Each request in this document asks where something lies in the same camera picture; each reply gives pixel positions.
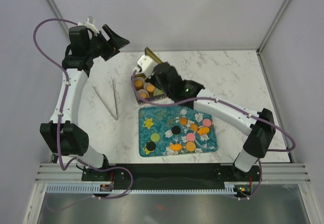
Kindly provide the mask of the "metal serving tongs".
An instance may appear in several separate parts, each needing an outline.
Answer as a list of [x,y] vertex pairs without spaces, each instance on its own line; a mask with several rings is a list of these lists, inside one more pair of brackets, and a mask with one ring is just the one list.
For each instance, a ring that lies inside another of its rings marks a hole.
[[113,77],[111,77],[111,84],[112,84],[113,98],[114,98],[114,109],[115,109],[115,113],[114,114],[109,109],[108,104],[106,103],[106,101],[100,95],[97,87],[94,86],[93,84],[91,84],[91,86],[92,86],[94,92],[96,93],[96,95],[98,96],[98,98],[100,99],[100,101],[103,103],[103,105],[105,106],[105,108],[108,110],[108,112],[110,113],[110,115],[113,117],[113,119],[115,121],[118,121],[119,120],[119,112],[118,112],[118,103],[117,103],[117,93],[116,93],[116,85],[115,85],[115,82],[114,82],[114,78]]

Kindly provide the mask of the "gold tin lid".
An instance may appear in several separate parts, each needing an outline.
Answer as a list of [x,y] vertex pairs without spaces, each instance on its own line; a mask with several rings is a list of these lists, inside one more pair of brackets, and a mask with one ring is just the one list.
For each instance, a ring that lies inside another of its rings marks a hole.
[[163,61],[155,53],[153,53],[148,47],[144,49],[144,54],[150,57],[153,61],[155,61],[158,64],[163,63]]

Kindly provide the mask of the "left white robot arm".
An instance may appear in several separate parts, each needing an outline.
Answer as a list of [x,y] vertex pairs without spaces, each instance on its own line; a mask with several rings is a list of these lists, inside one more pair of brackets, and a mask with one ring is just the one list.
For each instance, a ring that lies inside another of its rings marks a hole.
[[108,159],[90,146],[88,134],[79,127],[79,105],[94,59],[109,60],[128,45],[129,40],[116,34],[108,25],[98,30],[90,23],[71,27],[69,40],[59,65],[62,84],[57,104],[49,122],[42,123],[39,130],[51,152],[57,154],[63,170],[68,164],[64,164],[62,158],[68,156],[94,168],[93,175],[106,180],[111,174]]

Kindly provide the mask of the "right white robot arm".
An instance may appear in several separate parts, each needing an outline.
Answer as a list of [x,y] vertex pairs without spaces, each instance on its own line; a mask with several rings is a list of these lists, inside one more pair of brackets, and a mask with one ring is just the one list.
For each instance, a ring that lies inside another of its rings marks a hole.
[[176,105],[210,114],[247,136],[231,174],[239,181],[248,177],[254,163],[265,157],[276,133],[273,113],[266,108],[261,111],[245,109],[220,99],[203,85],[182,79],[167,62],[154,67],[153,78],[154,84]]

